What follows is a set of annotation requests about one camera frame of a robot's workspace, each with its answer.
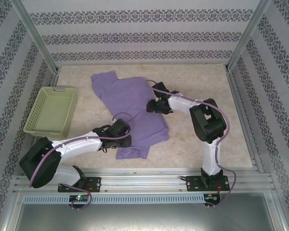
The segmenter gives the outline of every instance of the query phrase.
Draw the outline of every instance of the yellow-green basket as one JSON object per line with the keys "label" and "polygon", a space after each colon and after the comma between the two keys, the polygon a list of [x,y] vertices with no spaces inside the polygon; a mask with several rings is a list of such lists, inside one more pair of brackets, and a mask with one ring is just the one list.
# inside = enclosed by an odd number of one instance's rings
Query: yellow-green basket
{"label": "yellow-green basket", "polygon": [[26,121],[33,136],[66,138],[77,104],[74,88],[42,87]]}

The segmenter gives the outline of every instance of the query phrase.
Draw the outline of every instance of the damask wall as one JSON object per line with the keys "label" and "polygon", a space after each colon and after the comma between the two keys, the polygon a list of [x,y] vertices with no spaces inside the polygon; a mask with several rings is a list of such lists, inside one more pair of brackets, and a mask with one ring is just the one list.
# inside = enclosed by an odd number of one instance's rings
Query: damask wall
{"label": "damask wall", "polygon": [[58,66],[227,63],[259,0],[24,0]]}
{"label": "damask wall", "polygon": [[232,73],[289,223],[289,0],[270,3]]}
{"label": "damask wall", "polygon": [[6,209],[19,158],[32,143],[23,128],[38,91],[52,73],[20,18],[0,0],[0,216]]}

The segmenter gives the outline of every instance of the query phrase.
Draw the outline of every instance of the beige floor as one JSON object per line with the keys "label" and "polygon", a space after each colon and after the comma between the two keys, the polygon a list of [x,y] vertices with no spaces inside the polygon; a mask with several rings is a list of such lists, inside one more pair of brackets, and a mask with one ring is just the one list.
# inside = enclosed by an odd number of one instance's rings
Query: beige floor
{"label": "beige floor", "polygon": [[[163,81],[170,91],[178,90],[195,99],[213,98],[231,122],[230,134],[221,147],[221,164],[225,167],[252,167],[221,64],[63,66],[57,85],[75,87],[79,97],[68,138],[111,123],[111,114],[92,90],[90,76],[112,70],[118,78],[142,76]],[[195,135],[190,116],[176,111],[164,117],[170,127],[170,139],[152,146],[146,160],[116,160],[117,151],[109,150],[106,154],[102,151],[82,154],[67,160],[65,164],[97,168],[201,167],[202,145]]]}

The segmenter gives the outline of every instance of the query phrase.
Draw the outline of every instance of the purple cable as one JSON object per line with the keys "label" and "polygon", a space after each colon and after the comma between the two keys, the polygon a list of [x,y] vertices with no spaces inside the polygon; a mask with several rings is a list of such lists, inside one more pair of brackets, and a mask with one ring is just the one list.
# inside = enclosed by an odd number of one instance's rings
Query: purple cable
{"label": "purple cable", "polygon": [[[119,112],[119,113],[115,114],[115,115],[112,117],[112,120],[114,120],[114,119],[116,118],[116,116],[118,116],[118,115],[120,115],[120,114],[126,114],[126,115],[128,115],[128,116],[131,118],[131,121],[134,120],[134,118],[133,118],[130,114],[126,113],[126,112]],[[37,173],[39,172],[40,167],[41,167],[42,164],[45,162],[46,158],[47,158],[51,153],[53,153],[56,149],[61,148],[61,147],[63,147],[64,145],[67,145],[67,144],[69,144],[69,143],[72,143],[72,142],[75,142],[75,141],[80,141],[80,140],[89,140],[89,139],[120,140],[120,139],[123,139],[123,138],[129,136],[130,133],[131,133],[131,129],[130,129],[130,131],[129,131],[126,135],[120,136],[120,137],[101,137],[101,136],[78,137],[78,138],[75,138],[75,139],[71,139],[71,140],[69,140],[69,141],[65,141],[65,142],[63,142],[62,144],[59,144],[59,145],[53,147],[52,149],[50,149],[50,150],[45,154],[45,156],[41,159],[41,161],[39,162],[38,166],[37,166],[36,169],[34,170],[34,172],[33,172],[33,174],[32,174],[32,177],[31,177],[31,179],[30,179],[30,182],[29,182],[29,188],[32,187],[32,183],[33,183],[33,181],[34,181],[34,178],[36,177]],[[70,185],[67,185],[67,184],[62,184],[62,185],[66,186],[66,187],[68,187],[68,188],[71,188],[71,189],[78,190],[78,191],[80,191],[80,192],[85,192],[85,193],[87,193],[87,194],[90,196],[90,201],[89,201],[87,204],[85,204],[83,207],[78,208],[77,210],[84,209],[85,207],[87,207],[87,206],[91,203],[91,201],[92,201],[92,195],[91,195],[91,193],[90,193],[89,191],[84,190],[84,189],[79,189],[79,188],[76,188],[76,187],[73,187],[73,186],[70,186]]]}
{"label": "purple cable", "polygon": [[[157,82],[155,82],[154,80],[150,80],[148,79],[146,82],[153,82],[155,84],[157,84]],[[153,89],[153,91],[157,91],[157,92],[161,92],[161,93],[164,93],[164,94],[167,94],[167,95],[172,95],[172,96],[178,96],[177,94],[173,94],[173,93],[170,93],[170,92],[166,92],[166,91],[163,91],[163,90],[158,90],[158,89],[155,89],[153,87],[151,87]],[[223,112],[220,108],[210,104],[210,103],[206,103],[202,100],[194,100],[194,99],[191,99],[191,98],[188,98],[186,96],[181,96],[182,99],[186,99],[186,100],[189,100],[191,102],[195,102],[195,103],[200,103],[200,104],[203,104],[203,105],[206,105],[208,107],[211,107],[213,109],[215,109],[216,111],[220,112],[222,114],[222,116],[225,118],[226,120],[226,124],[227,124],[227,131],[226,133],[216,142],[216,148],[215,148],[215,162],[216,162],[216,165],[221,168],[222,170],[225,170],[225,171],[228,171],[228,172],[231,172],[233,173],[234,175],[234,181],[233,181],[233,184],[232,186],[230,187],[228,193],[226,194],[226,196],[224,197],[224,199],[222,201],[220,201],[216,206],[219,206],[228,196],[229,194],[231,193],[231,191],[233,190],[235,184],[236,184],[236,173],[231,170],[231,169],[228,169],[228,168],[225,168],[223,166],[221,166],[219,163],[218,163],[218,158],[217,158],[217,153],[218,153],[218,145],[226,138],[226,136],[229,134],[229,131],[230,131],[230,121],[229,121],[229,118],[227,117],[227,115],[225,114],[225,112]]]}

